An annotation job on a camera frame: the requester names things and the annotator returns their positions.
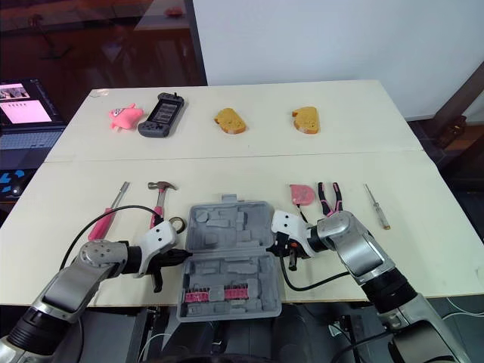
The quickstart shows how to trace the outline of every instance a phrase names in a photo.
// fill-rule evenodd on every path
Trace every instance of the hammer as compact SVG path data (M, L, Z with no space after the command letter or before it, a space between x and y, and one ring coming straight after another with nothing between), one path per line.
M176 190L176 186L171 185L167 181L159 181L157 183L149 182L148 189L158 189L158 201L157 206L154 207L154 211L163 218L163 204L165 203L166 189L171 188ZM150 228L154 227L154 216L151 217Z

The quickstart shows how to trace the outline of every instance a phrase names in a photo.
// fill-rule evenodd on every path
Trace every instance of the screwdriver with red handle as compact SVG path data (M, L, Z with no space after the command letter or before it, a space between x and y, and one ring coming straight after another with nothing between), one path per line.
M113 204L111 204L111 207L106 208L104 210L104 213L109 212L110 210L113 210L119 205L119 202L121 201L121 198L123 197L124 193L126 192L126 189L128 189L129 183L125 181L123 183L123 186L119 190L119 193L116 197L116 199L113 201ZM111 213L108 216L105 216L104 218L101 218L98 220L98 222L95 224L94 228L92 229L91 233L89 233L88 240L101 240L104 237L106 237L106 233L109 230L109 227L111 226L111 223L113 223L114 215L116 213Z

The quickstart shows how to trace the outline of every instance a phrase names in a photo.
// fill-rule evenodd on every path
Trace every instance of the white wall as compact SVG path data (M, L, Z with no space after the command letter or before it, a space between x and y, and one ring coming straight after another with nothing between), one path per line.
M379 79L433 115L484 60L483 0L194 0L209 85Z

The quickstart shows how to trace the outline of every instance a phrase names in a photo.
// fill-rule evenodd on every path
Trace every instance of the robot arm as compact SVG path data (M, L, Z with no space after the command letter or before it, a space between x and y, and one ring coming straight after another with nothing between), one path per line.
M356 283L375 305L382 324L393 334L390 353L396 362L470 363L464 349L427 300L408 283L371 233L347 211L334 213L306 228L295 215L276 211L272 230L295 258L335 251Z
M84 244L73 263L52 278L10 334L0 340L0 361L49 362L107 278L153 275L154 290L160 291L160 268L182 263L190 255L172 250L175 244L176 232L168 221L149 230L138 246L107 240Z

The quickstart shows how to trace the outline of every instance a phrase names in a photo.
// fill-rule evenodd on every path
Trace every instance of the bread slice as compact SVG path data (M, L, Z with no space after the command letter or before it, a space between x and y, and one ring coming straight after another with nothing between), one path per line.
M294 126L305 134L317 134L319 132L319 117L316 107L301 107L293 111Z
M237 112L233 108L224 108L217 113L214 120L228 134L240 134L246 129L245 122L237 115Z

